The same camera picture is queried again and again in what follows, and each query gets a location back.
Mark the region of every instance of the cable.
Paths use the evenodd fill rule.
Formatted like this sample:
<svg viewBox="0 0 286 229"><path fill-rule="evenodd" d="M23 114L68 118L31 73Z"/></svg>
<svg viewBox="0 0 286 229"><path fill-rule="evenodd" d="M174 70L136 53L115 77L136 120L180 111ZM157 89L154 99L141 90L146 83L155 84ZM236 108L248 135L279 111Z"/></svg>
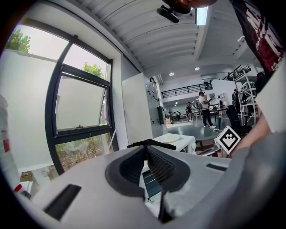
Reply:
<svg viewBox="0 0 286 229"><path fill-rule="evenodd" d="M216 132L217 134L220 134L219 132L217 132L217 131L220 131L220 133L222 132L221 130L219 130L219 129L214 129L213 130L213 132Z"/></svg>
<svg viewBox="0 0 286 229"><path fill-rule="evenodd" d="M118 128L118 126L119 126L119 124L120 124L120 121L121 121L121 118L122 118L123 115L124 115L124 109L123 109L123 111L122 111L122 115L120 116L119 122L117 123L117 126L116 126L116 128L115 128L115 131L114 131L114 133L113 133L113 135L112 135L112 138L111 138L111 141L110 141L110 143L109 143L109 146L108 146L108 148L107 148L107 150L106 150L106 153L109 152L109 149L110 149L110 147L111 147L113 138L114 138L114 136L115 136L115 134L116 134L117 128Z"/></svg>

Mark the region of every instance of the man in white shirt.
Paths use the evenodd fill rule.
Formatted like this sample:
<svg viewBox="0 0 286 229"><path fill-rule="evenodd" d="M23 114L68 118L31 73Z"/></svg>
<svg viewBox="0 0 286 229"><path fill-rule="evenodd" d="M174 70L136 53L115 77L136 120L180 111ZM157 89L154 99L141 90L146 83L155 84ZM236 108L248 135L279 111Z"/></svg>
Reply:
<svg viewBox="0 0 286 229"><path fill-rule="evenodd" d="M199 93L200 97L198 98L198 102L201 104L202 108L202 122L204 123L205 127L208 127L206 120L209 122L210 124L210 128L216 128L216 126L213 125L213 123L211 122L210 119L210 110L209 110L209 104L210 102L207 101L204 97L204 93L201 91Z"/></svg>

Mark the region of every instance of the red t-shirt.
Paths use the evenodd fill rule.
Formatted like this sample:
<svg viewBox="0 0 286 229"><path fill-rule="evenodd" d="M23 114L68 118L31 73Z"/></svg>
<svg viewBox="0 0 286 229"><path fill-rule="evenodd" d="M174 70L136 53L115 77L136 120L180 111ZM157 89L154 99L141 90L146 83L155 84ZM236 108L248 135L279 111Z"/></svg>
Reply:
<svg viewBox="0 0 286 229"><path fill-rule="evenodd" d="M264 6L262 3L255 4L253 0L230 0L230 2L242 27L245 41L259 60L265 75L272 76L278 69L285 48L274 26L259 10L258 5L260 8Z"/></svg>

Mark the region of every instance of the black pants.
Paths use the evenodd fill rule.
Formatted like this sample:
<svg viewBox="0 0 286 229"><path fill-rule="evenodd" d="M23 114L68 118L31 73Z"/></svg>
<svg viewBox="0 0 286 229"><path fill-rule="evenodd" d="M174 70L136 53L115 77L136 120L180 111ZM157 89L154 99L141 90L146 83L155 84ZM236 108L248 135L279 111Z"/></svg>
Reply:
<svg viewBox="0 0 286 229"><path fill-rule="evenodd" d="M188 118L188 121L189 120L192 120L192 112L187 112L187 118Z"/></svg>
<svg viewBox="0 0 286 229"><path fill-rule="evenodd" d="M204 123L204 125L206 125L206 119L209 122L210 126L213 126L213 123L211 122L211 119L210 119L209 109L202 110L202 122Z"/></svg>

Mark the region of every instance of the chair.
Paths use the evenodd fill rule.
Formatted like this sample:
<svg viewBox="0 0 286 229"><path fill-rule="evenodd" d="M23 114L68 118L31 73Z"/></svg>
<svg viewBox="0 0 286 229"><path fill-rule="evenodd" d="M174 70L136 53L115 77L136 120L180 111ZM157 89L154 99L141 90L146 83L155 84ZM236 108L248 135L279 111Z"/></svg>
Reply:
<svg viewBox="0 0 286 229"><path fill-rule="evenodd" d="M236 109L233 105L228 106L228 110L226 114L231 122L232 129L240 136L243 137L244 135L248 134L252 127L251 126L242 126L240 123L240 119L237 115Z"/></svg>
<svg viewBox="0 0 286 229"><path fill-rule="evenodd" d="M200 109L198 109L198 108L196 108L194 105L192 105L192 109L195 111L195 113L196 113L196 121L197 121L197 113L199 113L200 114L200 116L201 116L201 119L202 119L202 114L201 114L201 110Z"/></svg>

